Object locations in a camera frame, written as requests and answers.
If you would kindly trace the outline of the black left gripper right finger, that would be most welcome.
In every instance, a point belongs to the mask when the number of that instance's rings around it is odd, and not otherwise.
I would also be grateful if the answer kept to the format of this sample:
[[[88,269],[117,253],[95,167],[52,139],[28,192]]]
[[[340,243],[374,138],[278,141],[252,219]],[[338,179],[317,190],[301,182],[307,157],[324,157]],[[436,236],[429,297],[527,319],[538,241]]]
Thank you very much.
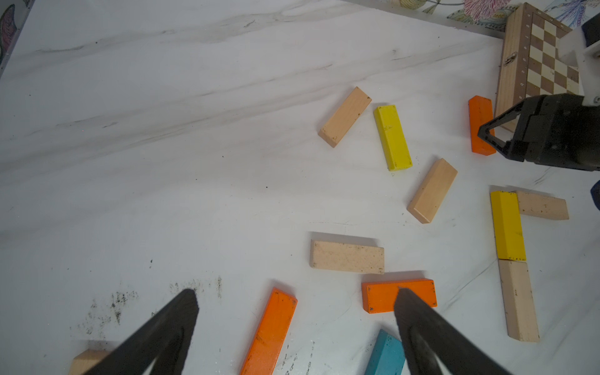
[[[507,374],[407,288],[398,289],[394,314],[411,374]]]

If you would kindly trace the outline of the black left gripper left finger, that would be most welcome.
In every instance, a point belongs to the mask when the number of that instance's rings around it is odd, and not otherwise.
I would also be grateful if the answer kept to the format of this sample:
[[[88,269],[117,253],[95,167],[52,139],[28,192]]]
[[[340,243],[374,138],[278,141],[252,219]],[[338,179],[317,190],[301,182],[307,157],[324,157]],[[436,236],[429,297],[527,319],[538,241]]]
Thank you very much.
[[[198,317],[195,291],[174,297],[88,374],[181,374]]]

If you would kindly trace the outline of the natural wood block top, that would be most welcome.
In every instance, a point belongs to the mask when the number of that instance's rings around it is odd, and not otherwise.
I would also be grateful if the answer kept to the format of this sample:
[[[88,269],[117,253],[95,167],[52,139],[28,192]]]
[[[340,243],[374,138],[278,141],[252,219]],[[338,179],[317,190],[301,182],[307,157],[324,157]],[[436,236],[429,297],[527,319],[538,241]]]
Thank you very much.
[[[517,191],[520,213],[547,220],[569,220],[567,201],[547,195]]]

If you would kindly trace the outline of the natural wood block diagonal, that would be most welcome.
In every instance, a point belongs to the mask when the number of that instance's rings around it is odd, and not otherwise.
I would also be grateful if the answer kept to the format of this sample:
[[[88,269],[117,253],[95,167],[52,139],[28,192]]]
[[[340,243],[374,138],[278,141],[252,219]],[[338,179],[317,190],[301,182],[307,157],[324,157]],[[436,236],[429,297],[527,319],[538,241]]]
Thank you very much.
[[[458,171],[445,159],[437,160],[424,178],[407,210],[423,224],[431,223]]]

